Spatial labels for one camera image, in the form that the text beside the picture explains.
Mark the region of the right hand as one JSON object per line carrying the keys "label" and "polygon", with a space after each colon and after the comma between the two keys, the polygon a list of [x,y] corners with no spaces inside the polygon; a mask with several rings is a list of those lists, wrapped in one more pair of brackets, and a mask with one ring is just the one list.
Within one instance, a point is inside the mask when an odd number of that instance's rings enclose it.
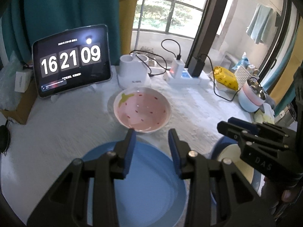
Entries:
{"label": "right hand", "polygon": [[281,190],[264,178],[261,199],[267,204],[276,226],[302,226],[302,187]]}

